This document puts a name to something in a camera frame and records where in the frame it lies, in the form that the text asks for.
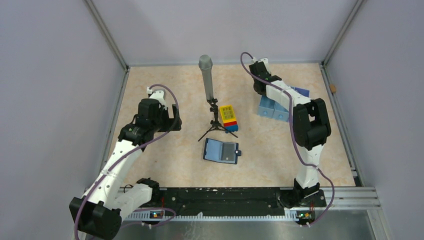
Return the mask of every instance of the small wooden block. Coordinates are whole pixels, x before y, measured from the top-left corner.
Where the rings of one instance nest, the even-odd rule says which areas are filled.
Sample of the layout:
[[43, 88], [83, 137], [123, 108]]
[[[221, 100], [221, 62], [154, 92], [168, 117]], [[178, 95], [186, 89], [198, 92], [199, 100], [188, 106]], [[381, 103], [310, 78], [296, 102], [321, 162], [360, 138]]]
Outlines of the small wooden block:
[[336, 86], [335, 86], [334, 84], [332, 84], [332, 83], [331, 83], [329, 86], [330, 86], [330, 92], [331, 92], [332, 94], [336, 93], [336, 90], [337, 90], [337, 89], [336, 89]]

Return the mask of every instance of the metal floor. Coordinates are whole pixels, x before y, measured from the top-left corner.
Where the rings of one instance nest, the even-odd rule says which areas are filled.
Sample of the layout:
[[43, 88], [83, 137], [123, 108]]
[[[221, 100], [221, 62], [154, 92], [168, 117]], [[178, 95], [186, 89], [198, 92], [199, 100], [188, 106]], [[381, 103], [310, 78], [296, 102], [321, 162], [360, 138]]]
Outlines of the metal floor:
[[311, 228], [292, 221], [170, 222], [149, 230], [132, 225], [115, 240], [375, 240], [366, 210], [330, 210]]

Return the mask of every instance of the microphone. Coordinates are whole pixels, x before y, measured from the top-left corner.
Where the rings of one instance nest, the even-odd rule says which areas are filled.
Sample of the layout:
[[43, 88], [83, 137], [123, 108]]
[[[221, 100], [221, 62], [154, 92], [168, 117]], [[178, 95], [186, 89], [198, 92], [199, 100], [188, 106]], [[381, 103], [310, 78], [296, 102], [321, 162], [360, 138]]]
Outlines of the microphone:
[[206, 100], [211, 101], [214, 99], [214, 87], [212, 86], [212, 59], [208, 55], [202, 55], [199, 58], [199, 68], [203, 76], [204, 92], [206, 93]]

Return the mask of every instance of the tripod leg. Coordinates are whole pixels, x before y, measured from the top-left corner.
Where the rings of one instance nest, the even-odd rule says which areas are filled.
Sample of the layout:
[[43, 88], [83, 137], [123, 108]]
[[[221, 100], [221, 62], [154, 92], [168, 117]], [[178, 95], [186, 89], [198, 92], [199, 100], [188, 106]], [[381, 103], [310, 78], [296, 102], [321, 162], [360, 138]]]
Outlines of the tripod leg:
[[214, 126], [211, 126], [210, 128], [209, 128], [209, 130], [207, 130], [200, 138], [199, 138], [199, 140], [197, 140], [198, 142], [200, 142], [200, 140], [202, 140], [202, 138], [204, 137], [204, 136], [206, 136], [206, 134], [208, 134], [211, 130], [212, 130], [212, 128], [214, 128]]
[[230, 133], [231, 135], [233, 135], [234, 137], [236, 137], [236, 138], [239, 138], [238, 136], [236, 136], [233, 132], [231, 132], [230, 130], [228, 130], [228, 129], [226, 129], [226, 127], [224, 127], [224, 126], [220, 126], [221, 128], [223, 128], [223, 129], [225, 129], [225, 130], [223, 130], [223, 129], [220, 129], [220, 130], [222, 130], [222, 131], [225, 131], [226, 133]]

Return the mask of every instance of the yellow block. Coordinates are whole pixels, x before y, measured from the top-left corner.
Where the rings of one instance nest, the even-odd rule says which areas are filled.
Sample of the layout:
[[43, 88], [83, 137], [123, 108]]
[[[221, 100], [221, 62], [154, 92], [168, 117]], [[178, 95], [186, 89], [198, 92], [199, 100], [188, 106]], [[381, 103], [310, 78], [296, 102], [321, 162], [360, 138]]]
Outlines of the yellow block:
[[224, 124], [236, 121], [236, 114], [234, 113], [232, 105], [225, 105], [219, 107], [221, 118]]

